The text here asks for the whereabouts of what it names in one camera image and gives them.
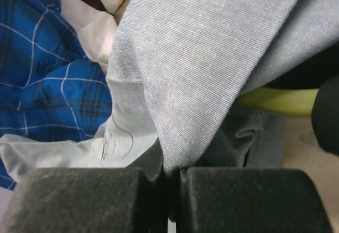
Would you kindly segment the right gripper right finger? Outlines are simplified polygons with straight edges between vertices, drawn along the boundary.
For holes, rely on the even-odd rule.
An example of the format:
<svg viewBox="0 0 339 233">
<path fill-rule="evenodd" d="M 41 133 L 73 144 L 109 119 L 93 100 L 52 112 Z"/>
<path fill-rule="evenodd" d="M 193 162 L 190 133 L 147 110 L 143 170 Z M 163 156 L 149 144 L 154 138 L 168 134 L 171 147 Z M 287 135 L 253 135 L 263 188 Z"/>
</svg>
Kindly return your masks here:
<svg viewBox="0 0 339 233">
<path fill-rule="evenodd" d="M 191 167 L 180 175 L 177 232 L 332 232 L 298 169 Z"/>
</svg>

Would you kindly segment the grey button shirt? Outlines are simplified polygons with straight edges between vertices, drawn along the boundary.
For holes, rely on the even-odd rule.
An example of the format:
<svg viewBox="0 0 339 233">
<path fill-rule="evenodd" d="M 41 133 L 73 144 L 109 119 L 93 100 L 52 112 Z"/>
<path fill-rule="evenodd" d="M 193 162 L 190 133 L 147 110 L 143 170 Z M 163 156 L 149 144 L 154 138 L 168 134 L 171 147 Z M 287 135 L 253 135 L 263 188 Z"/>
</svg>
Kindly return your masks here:
<svg viewBox="0 0 339 233">
<path fill-rule="evenodd" d="M 205 152 L 234 100 L 338 39 L 338 0 L 131 0 L 106 81 L 112 114 L 75 143 L 1 138 L 19 181 L 37 168 L 122 168 L 156 140 L 167 175 Z"/>
</svg>

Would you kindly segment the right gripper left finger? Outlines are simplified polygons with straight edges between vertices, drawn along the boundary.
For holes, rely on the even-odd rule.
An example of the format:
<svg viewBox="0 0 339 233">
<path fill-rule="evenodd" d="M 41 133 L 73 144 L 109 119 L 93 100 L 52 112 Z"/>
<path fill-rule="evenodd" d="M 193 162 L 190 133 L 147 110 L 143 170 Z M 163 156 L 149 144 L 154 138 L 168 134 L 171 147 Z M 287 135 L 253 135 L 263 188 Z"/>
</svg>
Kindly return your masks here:
<svg viewBox="0 0 339 233">
<path fill-rule="evenodd" d="M 1 232 L 167 232 L 156 141 L 125 168 L 45 168 L 17 185 Z"/>
</svg>

